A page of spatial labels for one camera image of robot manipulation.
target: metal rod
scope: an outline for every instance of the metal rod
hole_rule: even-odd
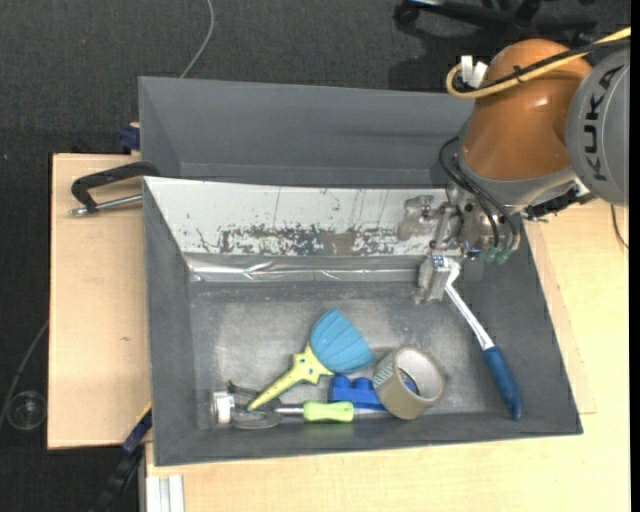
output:
[[[281,416],[300,416],[304,415],[304,407],[302,405],[281,405],[276,407],[274,411]]]
[[[138,201],[142,201],[142,194],[137,194],[135,196],[127,196],[121,197],[120,199],[114,199],[112,201],[105,201],[104,203],[97,204],[95,209],[106,210],[110,208],[116,208],[118,206],[125,206],[131,203],[137,203]],[[74,208],[73,210],[69,210],[69,215],[73,215],[74,217],[81,217],[83,215],[89,215],[91,212],[88,208]]]

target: wooden table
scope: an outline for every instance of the wooden table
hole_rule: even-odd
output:
[[[53,160],[50,448],[121,443],[150,400],[141,209],[67,213],[73,179],[135,159]],[[600,201],[527,231],[583,435],[178,467],[148,442],[147,474],[183,474],[189,512],[630,509],[628,252]]]

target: white cable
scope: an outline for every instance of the white cable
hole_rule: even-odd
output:
[[[205,36],[204,41],[202,42],[202,45],[200,45],[200,49],[196,52],[193,59],[191,59],[191,62],[189,62],[189,65],[185,68],[185,70],[182,72],[179,78],[184,78],[189,74],[189,71],[191,71],[191,68],[193,68],[196,62],[198,62],[198,59],[200,58],[202,53],[206,50],[207,46],[209,45],[209,42],[211,41],[211,36],[213,35],[213,26],[215,24],[215,14],[213,13],[213,5],[211,4],[211,0],[207,0],[207,5],[209,6],[209,15],[211,20],[209,23],[209,31],[207,32],[207,35]]]
[[[462,56],[460,59],[460,73],[462,81],[469,87],[477,89],[480,87],[482,80],[484,80],[484,75],[487,73],[488,67],[489,66],[482,61],[478,61],[474,66],[473,57],[471,55]]]
[[[478,341],[480,342],[480,347],[482,350],[487,350],[494,346],[493,340],[487,334],[487,331],[484,330],[482,324],[478,321],[475,315],[469,309],[469,306],[462,300],[462,297],[458,294],[456,289],[453,287],[453,282],[460,275],[460,265],[454,261],[449,261],[449,265],[451,266],[451,274],[449,274],[449,279],[447,279],[447,284],[444,289],[451,298],[451,301],[456,305],[462,316],[465,318],[469,327],[477,336]]]
[[[600,43],[607,43],[610,41],[618,41],[621,39],[624,39],[626,37],[631,37],[631,27],[626,27],[622,30],[619,30],[618,32],[615,32],[607,37],[603,37],[602,39],[598,39],[596,42],[594,42],[592,45],[598,45]],[[539,67],[537,69],[534,69],[533,71],[529,71],[527,73],[523,73],[520,74],[514,78],[511,78],[510,80],[507,80],[505,82],[502,83],[498,83],[495,85],[491,85],[488,87],[484,87],[482,89],[478,89],[475,91],[467,91],[467,92],[461,92],[458,91],[455,86],[454,86],[454,78],[457,76],[458,72],[460,72],[462,70],[462,63],[454,66],[453,68],[451,68],[451,71],[449,71],[449,74],[447,75],[446,78],[446,86],[447,86],[447,92],[453,96],[454,98],[459,98],[459,99],[476,99],[476,98],[482,98],[484,96],[489,96],[491,94],[495,94],[497,92],[501,92],[501,91],[505,91],[511,87],[515,87],[523,82],[529,81],[529,80],[533,80],[535,78],[538,78],[539,76],[544,75],[545,73],[549,73],[550,71],[553,71],[554,69],[557,69],[559,67],[562,67],[574,60],[580,59],[582,57],[584,57],[585,55],[587,55],[588,53],[590,53],[591,51],[593,51],[593,49],[587,50],[585,51],[585,53],[579,53],[579,54],[575,54],[575,55],[571,55],[569,57],[565,57],[559,60],[556,60],[554,62],[551,62],[549,64],[546,64],[545,66]]]
[[[184,478],[181,474],[169,476],[169,503],[171,512],[185,512]]]
[[[13,398],[13,392],[16,390],[16,386],[18,385],[18,381],[20,380],[20,377],[22,376],[22,372],[24,371],[25,366],[27,366],[27,363],[29,362],[29,359],[31,358],[31,354],[33,354],[33,351],[36,348],[36,345],[38,344],[38,342],[40,341],[40,338],[42,338],[42,336],[44,336],[44,333],[47,331],[48,327],[49,327],[49,320],[47,320],[44,323],[44,325],[38,331],[38,334],[36,334],[36,337],[33,339],[33,341],[31,342],[31,345],[27,349],[26,355],[22,359],[22,363],[20,363],[20,366],[18,367],[18,371],[16,372],[16,375],[13,378],[13,382],[11,383],[11,386],[9,387],[9,392],[7,393],[7,398],[5,399],[4,404],[2,405],[2,409],[0,409],[0,429],[2,429],[2,424],[4,423],[4,419],[7,417],[7,413],[9,411],[9,403],[11,402],[11,399]]]
[[[169,480],[160,479],[160,511],[171,512],[171,501],[169,496]]]
[[[145,480],[145,489],[145,500],[147,503],[145,512],[162,512],[160,477],[148,476]]]

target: packing tape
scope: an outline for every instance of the packing tape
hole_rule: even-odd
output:
[[[232,420],[235,400],[231,393],[216,391],[212,396],[212,413],[214,425],[229,425]]]
[[[407,378],[415,384],[415,393],[406,386]],[[444,391],[444,379],[425,352],[404,345],[376,365],[373,389],[391,414],[412,420],[438,401]]]

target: black clamp handle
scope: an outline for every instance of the black clamp handle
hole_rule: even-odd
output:
[[[99,205],[89,194],[92,188],[117,183],[137,176],[160,176],[158,168],[149,162],[135,162],[106,171],[82,176],[71,185],[71,193],[86,208],[86,213],[97,213]]]

